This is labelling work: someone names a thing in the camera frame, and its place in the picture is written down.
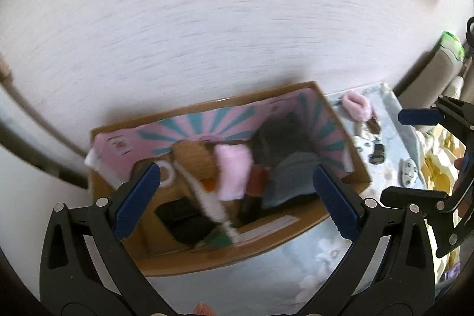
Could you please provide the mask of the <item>person right hand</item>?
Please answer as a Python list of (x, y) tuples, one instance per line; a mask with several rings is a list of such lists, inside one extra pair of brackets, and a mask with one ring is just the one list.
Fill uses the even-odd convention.
[(216, 312), (205, 304), (204, 302), (200, 301), (195, 307), (193, 311), (194, 315), (204, 315), (204, 316), (216, 316)]

